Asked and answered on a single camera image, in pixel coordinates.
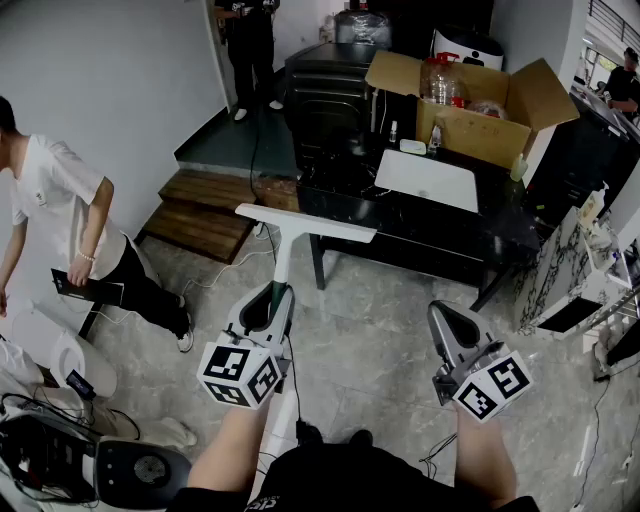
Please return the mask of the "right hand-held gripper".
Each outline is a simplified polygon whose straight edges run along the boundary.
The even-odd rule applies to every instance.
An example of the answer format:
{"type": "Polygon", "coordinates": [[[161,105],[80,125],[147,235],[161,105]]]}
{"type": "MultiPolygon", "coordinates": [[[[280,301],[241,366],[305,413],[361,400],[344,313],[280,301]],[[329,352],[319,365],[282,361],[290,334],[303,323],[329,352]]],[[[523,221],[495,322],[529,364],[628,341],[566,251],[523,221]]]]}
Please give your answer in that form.
{"type": "Polygon", "coordinates": [[[428,323],[443,360],[433,377],[440,402],[453,402],[485,423],[533,385],[519,352],[508,348],[477,312],[451,301],[432,301],[428,323]]]}

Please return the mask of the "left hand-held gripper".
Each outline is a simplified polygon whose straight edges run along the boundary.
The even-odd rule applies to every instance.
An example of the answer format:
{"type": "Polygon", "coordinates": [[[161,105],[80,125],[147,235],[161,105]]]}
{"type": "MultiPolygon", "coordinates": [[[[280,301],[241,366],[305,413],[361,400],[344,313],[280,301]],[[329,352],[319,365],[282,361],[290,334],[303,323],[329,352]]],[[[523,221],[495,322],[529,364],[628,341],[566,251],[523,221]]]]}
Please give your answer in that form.
{"type": "Polygon", "coordinates": [[[262,285],[242,297],[218,339],[205,346],[197,378],[218,403],[258,410],[286,376],[284,344],[295,293],[288,284],[275,284],[272,289],[262,285]]]}

